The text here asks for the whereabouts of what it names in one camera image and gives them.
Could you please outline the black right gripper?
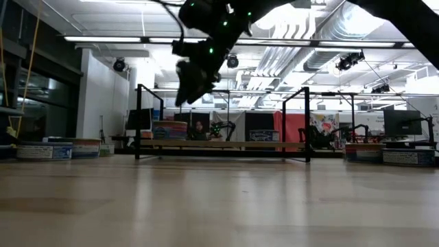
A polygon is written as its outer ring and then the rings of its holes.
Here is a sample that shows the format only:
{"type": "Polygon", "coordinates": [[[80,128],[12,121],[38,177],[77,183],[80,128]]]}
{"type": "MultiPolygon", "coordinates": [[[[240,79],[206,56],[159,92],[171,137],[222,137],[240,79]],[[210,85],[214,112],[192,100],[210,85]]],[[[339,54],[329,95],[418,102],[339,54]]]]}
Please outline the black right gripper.
{"type": "Polygon", "coordinates": [[[193,66],[190,62],[180,60],[176,64],[176,73],[180,81],[175,105],[182,106],[185,102],[194,103],[215,88],[221,75],[219,70],[227,55],[230,45],[224,40],[208,37],[195,44],[192,60],[205,72],[206,78],[195,85],[193,83],[193,66]]]}

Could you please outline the gold-lid blue red can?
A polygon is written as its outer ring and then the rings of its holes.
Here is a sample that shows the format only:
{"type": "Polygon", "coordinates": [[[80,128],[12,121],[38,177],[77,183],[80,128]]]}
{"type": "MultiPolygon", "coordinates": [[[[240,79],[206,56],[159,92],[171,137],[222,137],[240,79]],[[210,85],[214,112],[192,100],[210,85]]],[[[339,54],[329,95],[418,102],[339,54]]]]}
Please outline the gold-lid blue red can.
{"type": "Polygon", "coordinates": [[[47,140],[48,142],[72,143],[72,159],[99,157],[100,139],[48,137],[47,140]]]}
{"type": "Polygon", "coordinates": [[[349,162],[382,163],[385,147],[382,143],[347,143],[344,155],[349,162]]]}
{"type": "Polygon", "coordinates": [[[153,124],[154,139],[177,139],[187,138],[187,122],[184,121],[155,121],[153,124]]]}

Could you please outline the silver-lid blue label can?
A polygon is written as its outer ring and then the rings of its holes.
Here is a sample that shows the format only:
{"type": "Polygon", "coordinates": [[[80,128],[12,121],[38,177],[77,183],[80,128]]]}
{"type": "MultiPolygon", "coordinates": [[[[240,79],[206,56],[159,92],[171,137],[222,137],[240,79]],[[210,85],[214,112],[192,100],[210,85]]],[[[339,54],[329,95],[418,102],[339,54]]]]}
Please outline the silver-lid blue label can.
{"type": "Polygon", "coordinates": [[[436,155],[433,150],[384,148],[383,162],[409,167],[436,167],[436,155]]]}
{"type": "Polygon", "coordinates": [[[72,143],[63,142],[22,142],[17,146],[16,157],[27,160],[70,160],[72,143]]]}
{"type": "Polygon", "coordinates": [[[251,141],[279,141],[279,132],[277,130],[251,130],[250,131],[251,141]]]}

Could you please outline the wooden shelf black metal legs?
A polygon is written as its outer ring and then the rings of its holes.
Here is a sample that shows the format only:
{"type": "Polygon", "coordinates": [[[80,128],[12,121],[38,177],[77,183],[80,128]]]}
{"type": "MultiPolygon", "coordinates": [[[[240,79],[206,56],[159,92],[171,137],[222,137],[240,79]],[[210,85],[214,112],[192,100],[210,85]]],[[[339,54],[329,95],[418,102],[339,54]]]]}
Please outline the wooden shelf black metal legs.
{"type": "MultiPolygon", "coordinates": [[[[135,148],[134,148],[134,157],[136,160],[140,159],[140,155],[141,155],[141,140],[143,140],[143,137],[141,135],[141,103],[142,103],[142,90],[145,89],[148,93],[152,94],[153,97],[155,97],[156,99],[159,100],[160,102],[160,111],[159,111],[159,119],[163,120],[163,113],[164,113],[164,100],[159,97],[157,94],[155,94],[155,92],[153,92],[152,90],[148,89],[146,86],[144,86],[143,84],[138,84],[137,87],[135,88],[135,91],[137,92],[137,100],[136,100],[136,110],[137,110],[137,125],[136,125],[136,132],[135,132],[135,137],[134,137],[134,143],[135,143],[135,148]]],[[[282,148],[282,153],[286,152],[286,104],[288,103],[289,100],[295,98],[295,96],[300,95],[301,93],[305,94],[305,137],[308,139],[309,138],[309,120],[310,120],[310,106],[309,106],[309,99],[310,99],[310,90],[309,87],[302,87],[300,90],[298,90],[295,93],[290,93],[290,97],[288,97],[285,101],[283,101],[283,107],[282,107],[282,114],[283,114],[283,119],[282,119],[282,141],[280,143],[278,143],[277,147],[278,148],[282,148]]],[[[217,148],[231,148],[231,147],[238,147],[238,148],[242,148],[242,147],[250,147],[250,143],[246,143],[246,142],[231,142],[231,141],[226,141],[226,142],[221,142],[221,141],[196,141],[196,145],[195,146],[206,146],[206,147],[217,147],[217,148]]]]}

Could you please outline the person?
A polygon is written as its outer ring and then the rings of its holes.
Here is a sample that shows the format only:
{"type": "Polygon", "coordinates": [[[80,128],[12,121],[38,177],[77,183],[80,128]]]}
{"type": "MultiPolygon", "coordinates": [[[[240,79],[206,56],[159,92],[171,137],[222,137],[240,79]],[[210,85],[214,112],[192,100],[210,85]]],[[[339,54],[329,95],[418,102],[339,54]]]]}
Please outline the person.
{"type": "Polygon", "coordinates": [[[190,139],[192,141],[206,141],[206,133],[201,121],[195,123],[195,127],[191,130],[190,139]]]}

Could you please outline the black background monitor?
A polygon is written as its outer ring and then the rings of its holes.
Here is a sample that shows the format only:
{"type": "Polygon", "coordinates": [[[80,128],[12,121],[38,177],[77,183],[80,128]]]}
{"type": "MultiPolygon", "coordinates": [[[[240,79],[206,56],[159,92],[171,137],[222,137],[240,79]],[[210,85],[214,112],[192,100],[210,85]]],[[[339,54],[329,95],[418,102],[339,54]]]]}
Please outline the black background monitor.
{"type": "Polygon", "coordinates": [[[138,113],[137,110],[130,110],[126,124],[126,130],[136,130],[138,126],[141,130],[150,130],[152,128],[152,121],[154,119],[153,108],[143,108],[138,113]]]}
{"type": "Polygon", "coordinates": [[[384,129],[388,136],[421,135],[420,112],[417,110],[384,110],[384,129]]]}

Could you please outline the long ceiling light bar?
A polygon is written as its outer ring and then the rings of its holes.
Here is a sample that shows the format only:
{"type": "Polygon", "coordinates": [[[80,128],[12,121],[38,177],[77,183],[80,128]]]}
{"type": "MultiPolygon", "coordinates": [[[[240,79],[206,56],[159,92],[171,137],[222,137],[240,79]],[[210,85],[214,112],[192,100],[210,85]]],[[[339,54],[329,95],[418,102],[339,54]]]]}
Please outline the long ceiling light bar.
{"type": "MultiPolygon", "coordinates": [[[[147,36],[64,36],[74,43],[104,44],[153,44],[166,45],[179,41],[178,37],[147,36]]],[[[386,40],[306,40],[306,39],[273,39],[273,38],[240,38],[236,45],[258,47],[321,47],[321,48],[354,48],[354,49],[416,49],[410,42],[386,40]]]]}

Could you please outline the colourful poster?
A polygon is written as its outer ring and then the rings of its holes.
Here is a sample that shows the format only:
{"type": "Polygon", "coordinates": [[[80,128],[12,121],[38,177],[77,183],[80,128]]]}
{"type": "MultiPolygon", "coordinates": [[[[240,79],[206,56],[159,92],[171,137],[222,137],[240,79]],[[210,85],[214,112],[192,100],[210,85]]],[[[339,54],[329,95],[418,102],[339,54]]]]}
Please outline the colourful poster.
{"type": "Polygon", "coordinates": [[[335,132],[336,129],[340,127],[340,116],[338,113],[333,114],[310,114],[310,125],[314,126],[316,130],[324,135],[334,134],[338,136],[335,132]]]}

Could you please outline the black background table frame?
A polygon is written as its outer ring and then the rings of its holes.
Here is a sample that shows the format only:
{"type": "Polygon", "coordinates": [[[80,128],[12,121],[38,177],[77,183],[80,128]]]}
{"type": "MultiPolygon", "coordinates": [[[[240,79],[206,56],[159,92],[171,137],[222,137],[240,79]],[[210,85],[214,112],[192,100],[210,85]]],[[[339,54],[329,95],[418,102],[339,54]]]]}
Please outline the black background table frame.
{"type": "Polygon", "coordinates": [[[349,109],[345,110],[333,110],[332,113],[328,113],[327,110],[311,110],[311,113],[317,114],[333,114],[338,113],[340,116],[340,127],[335,130],[338,133],[338,136],[335,136],[333,140],[334,148],[342,148],[346,142],[352,142],[355,140],[355,103],[354,98],[356,93],[340,93],[340,92],[325,92],[325,93],[312,93],[312,95],[319,96],[322,100],[329,98],[338,98],[340,99],[341,106],[343,105],[343,101],[347,103],[349,109]]]}
{"type": "Polygon", "coordinates": [[[188,139],[190,139],[191,130],[195,127],[197,121],[201,121],[204,126],[207,141],[225,139],[227,136],[227,129],[223,128],[220,131],[221,137],[210,138],[210,128],[212,122],[230,121],[230,91],[229,90],[213,90],[206,93],[194,103],[186,102],[180,106],[180,116],[182,108],[189,110],[188,120],[188,139]]]}

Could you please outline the silver ventilation duct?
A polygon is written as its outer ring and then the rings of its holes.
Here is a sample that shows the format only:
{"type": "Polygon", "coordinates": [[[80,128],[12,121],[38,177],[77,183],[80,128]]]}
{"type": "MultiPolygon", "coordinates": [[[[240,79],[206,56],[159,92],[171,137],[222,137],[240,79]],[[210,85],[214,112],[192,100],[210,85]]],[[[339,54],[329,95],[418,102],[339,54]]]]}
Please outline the silver ventilation duct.
{"type": "MultiPolygon", "coordinates": [[[[345,1],[316,32],[315,38],[318,40],[361,40],[383,23],[383,19],[374,17],[359,6],[345,1]]],[[[338,54],[338,51],[318,51],[315,48],[313,54],[304,63],[303,69],[318,71],[338,54]]]]}

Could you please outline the black metal table frame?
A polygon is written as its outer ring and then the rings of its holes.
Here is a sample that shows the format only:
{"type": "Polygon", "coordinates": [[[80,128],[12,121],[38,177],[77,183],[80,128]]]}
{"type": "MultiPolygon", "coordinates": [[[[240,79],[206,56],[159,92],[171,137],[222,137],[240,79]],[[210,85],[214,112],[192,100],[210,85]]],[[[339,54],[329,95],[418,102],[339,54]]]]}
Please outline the black metal table frame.
{"type": "MultiPolygon", "coordinates": [[[[115,149],[115,154],[135,155],[135,149],[115,149]]],[[[206,149],[140,149],[139,156],[205,156],[205,157],[235,157],[235,158],[305,158],[305,152],[278,152],[267,150],[227,150],[220,148],[206,149]]],[[[342,152],[312,152],[311,158],[342,158],[342,152]]]]}

